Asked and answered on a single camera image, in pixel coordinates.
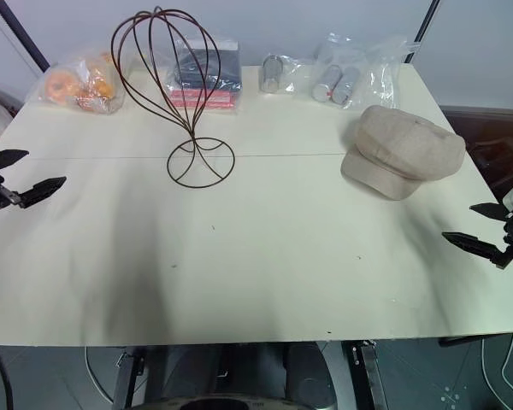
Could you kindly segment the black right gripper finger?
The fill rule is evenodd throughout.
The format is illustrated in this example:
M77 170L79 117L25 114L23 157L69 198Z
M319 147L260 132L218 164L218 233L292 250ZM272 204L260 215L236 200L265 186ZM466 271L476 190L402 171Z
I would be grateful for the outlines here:
M509 211L504 207L504 205L496 203L496 202L485 202L480 204L475 204L469 207L474 212L481 214L488 219L492 220L505 220Z
M478 237L461 232L443 232L443 238L461 250L489 260L497 268L504 269L511 262L511 256L496 245L481 241Z

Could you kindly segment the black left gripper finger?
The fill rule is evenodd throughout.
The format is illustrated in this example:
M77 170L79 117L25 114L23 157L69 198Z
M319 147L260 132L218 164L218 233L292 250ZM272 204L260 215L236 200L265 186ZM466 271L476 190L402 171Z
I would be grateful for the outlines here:
M45 179L35 184L30 190L19 194L20 202L18 203L18 206L20 208L29 208L32 205L45 200L58 191L66 181L66 177L56 177Z
M0 151L0 170L15 164L20 159L29 155L27 150L23 149L4 149Z

